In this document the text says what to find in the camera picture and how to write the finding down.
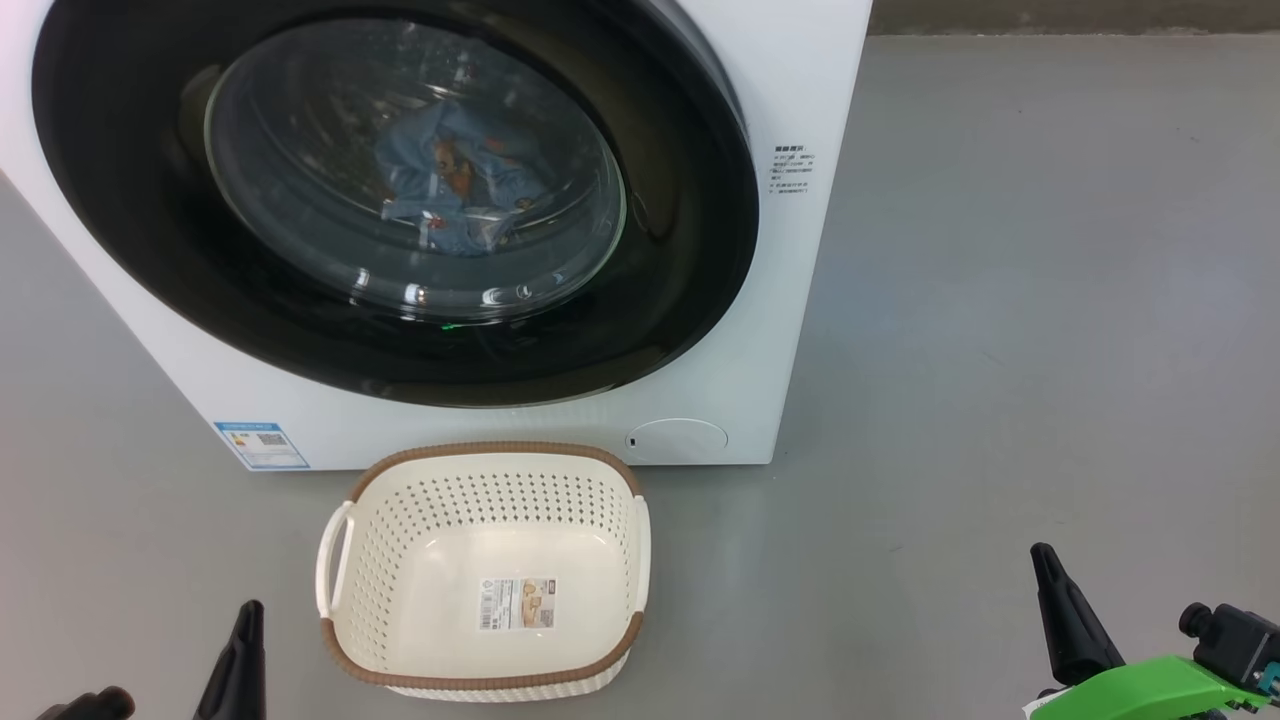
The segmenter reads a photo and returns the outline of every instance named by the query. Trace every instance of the gray floor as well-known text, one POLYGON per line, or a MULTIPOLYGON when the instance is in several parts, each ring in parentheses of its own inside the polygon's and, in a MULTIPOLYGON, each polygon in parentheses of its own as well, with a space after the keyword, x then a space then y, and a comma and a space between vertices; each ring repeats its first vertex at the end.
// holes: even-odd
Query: gray floor
POLYGON ((1130 659, 1280 619, 1280 38, 869 45, 777 461, 645 470, 655 574, 607 691, 424 703, 325 655, 351 474, 241 470, 0 188, 0 716, 116 683, 189 716, 237 605, 278 719, 1015 716, 1027 550, 1130 659))

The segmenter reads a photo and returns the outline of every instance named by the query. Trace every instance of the washing machine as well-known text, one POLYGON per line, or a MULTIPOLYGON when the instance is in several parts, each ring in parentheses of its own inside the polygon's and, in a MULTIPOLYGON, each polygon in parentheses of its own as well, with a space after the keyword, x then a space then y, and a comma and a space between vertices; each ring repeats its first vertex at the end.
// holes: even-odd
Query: washing machine
POLYGON ((8 0, 0 170, 252 470, 763 464, 868 10, 8 0))

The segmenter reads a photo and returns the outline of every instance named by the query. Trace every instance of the product label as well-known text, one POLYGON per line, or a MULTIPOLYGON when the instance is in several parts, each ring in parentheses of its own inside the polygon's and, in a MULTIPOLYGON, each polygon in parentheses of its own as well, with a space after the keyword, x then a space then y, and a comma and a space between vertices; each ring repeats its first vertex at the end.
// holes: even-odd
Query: product label
POLYGON ((556 578, 480 580, 480 630, 556 626, 556 578))
POLYGON ((214 427, 253 470, 303 470, 311 466, 275 423, 214 423, 214 427))
POLYGON ((778 145, 773 149, 769 168, 769 195, 803 195, 809 192, 809 178, 817 155, 804 145, 778 145))

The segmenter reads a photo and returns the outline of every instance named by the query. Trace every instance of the laundry basket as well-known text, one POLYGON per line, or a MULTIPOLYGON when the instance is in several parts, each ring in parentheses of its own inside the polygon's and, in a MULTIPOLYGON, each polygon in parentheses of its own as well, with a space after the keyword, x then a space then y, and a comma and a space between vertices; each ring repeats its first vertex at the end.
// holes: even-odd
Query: laundry basket
POLYGON ((649 511, 635 477, 575 445, 392 455, 334 512, 316 557, 338 665, 434 700, 598 691, 622 670, 648 594, 649 511))

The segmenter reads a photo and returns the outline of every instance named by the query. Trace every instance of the energy label sticker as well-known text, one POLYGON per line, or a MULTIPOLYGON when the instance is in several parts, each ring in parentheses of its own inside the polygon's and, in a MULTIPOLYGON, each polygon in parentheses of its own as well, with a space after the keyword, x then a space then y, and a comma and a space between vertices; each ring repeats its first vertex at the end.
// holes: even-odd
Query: energy label sticker
POLYGON ((214 423, 214 427, 252 470, 303 470, 311 466, 275 423, 214 423))

